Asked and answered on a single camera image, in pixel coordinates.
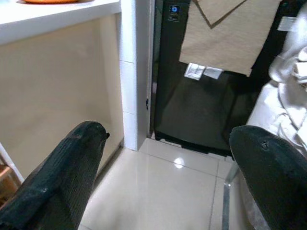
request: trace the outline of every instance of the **metal frame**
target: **metal frame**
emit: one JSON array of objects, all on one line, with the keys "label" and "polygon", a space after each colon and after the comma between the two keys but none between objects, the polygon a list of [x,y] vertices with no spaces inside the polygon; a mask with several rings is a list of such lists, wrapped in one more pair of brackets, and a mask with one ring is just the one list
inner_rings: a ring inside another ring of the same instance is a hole
[{"label": "metal frame", "polygon": [[229,229],[230,187],[238,171],[239,166],[234,162],[224,182],[222,230]]}]

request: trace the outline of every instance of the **floor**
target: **floor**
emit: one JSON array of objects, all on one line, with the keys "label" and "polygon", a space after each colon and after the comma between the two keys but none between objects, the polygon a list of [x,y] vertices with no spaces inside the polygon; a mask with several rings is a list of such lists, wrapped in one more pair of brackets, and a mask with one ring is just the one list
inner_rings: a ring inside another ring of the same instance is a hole
[{"label": "floor", "polygon": [[[221,230],[223,183],[230,158],[146,139],[120,149],[93,192],[79,230]],[[253,229],[236,177],[230,230]]]}]

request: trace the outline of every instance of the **black mini fridge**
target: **black mini fridge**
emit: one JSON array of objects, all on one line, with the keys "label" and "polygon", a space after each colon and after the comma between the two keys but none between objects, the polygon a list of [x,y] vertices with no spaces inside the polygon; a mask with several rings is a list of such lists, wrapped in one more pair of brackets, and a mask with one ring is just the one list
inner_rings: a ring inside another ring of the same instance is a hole
[{"label": "black mini fridge", "polygon": [[184,77],[188,65],[179,62],[189,0],[157,0],[153,63],[157,88],[152,100],[156,140],[163,138],[183,148],[231,156],[230,132],[246,124],[262,86],[270,80],[269,66],[281,52],[286,36],[277,27],[282,16],[297,13],[292,8],[280,5],[249,77],[224,71],[218,79],[203,75],[194,80]]}]

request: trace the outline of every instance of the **white paper label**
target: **white paper label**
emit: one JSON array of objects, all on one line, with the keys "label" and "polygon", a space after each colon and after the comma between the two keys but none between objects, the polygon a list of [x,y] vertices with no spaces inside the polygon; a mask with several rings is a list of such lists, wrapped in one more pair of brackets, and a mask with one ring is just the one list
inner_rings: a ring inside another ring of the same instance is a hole
[{"label": "white paper label", "polygon": [[296,17],[283,17],[282,20],[280,21],[280,24],[277,30],[295,32],[295,28],[293,27],[295,21],[296,21]]},{"label": "white paper label", "polygon": [[189,63],[184,76],[186,78],[191,78],[191,79],[199,81],[204,70],[205,70],[204,66],[200,66],[194,63]]},{"label": "white paper label", "polygon": [[205,76],[208,76],[208,77],[210,77],[210,78],[214,78],[214,79],[218,80],[222,72],[223,72],[222,69],[212,68],[212,67],[209,67],[209,66],[208,66],[208,67],[205,69],[205,71],[204,71],[203,74],[204,74]]}]

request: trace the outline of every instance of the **sticker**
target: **sticker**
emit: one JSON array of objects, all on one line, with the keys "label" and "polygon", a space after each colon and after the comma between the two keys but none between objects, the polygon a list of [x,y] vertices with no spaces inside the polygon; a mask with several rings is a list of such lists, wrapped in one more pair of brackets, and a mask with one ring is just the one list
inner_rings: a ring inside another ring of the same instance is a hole
[{"label": "sticker", "polygon": [[168,19],[173,22],[179,22],[180,6],[169,5]]},{"label": "sticker", "polygon": [[212,68],[208,66],[203,74],[207,77],[218,80],[222,72],[222,69]]},{"label": "sticker", "polygon": [[280,21],[280,24],[277,28],[278,31],[287,31],[287,32],[295,32],[295,28],[293,27],[296,22],[296,17],[283,17]]},{"label": "sticker", "polygon": [[191,79],[199,81],[204,70],[205,70],[204,66],[200,66],[194,63],[189,63],[184,76],[186,78],[191,78]]}]

